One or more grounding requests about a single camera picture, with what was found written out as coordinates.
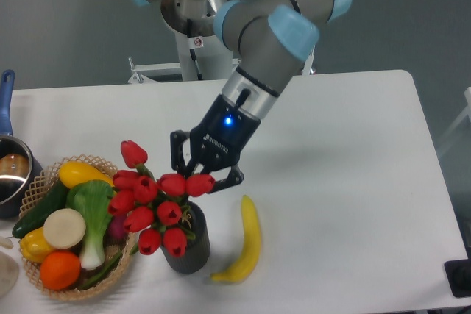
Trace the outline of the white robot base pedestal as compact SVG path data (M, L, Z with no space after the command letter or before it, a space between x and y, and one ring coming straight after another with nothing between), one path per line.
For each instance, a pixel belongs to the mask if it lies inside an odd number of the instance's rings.
M301 69L270 29L268 17L280 6L300 12L300 0L138 0L160 1L166 25L174 32L183 80L223 79L236 72L257 85L281 90Z

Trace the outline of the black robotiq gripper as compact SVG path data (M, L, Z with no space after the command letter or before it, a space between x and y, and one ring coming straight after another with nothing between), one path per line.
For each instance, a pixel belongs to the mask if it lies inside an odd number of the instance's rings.
M198 165L203 167L205 174L230 167L227 177L216 180L209 193L240 185L244 174L236 164L260 124L260 119L243 113L220 94L192 130L170 133L171 168L182 176L190 176ZM184 158L187 140L191 154L188 162Z

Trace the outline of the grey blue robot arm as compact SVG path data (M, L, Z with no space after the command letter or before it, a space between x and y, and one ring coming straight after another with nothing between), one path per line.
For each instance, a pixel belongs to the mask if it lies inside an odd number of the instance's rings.
M352 0L134 0L160 2L185 81L226 79L202 121L171 133L172 174L161 190L214 193L243 181L241 151L291 78L312 60L319 26Z

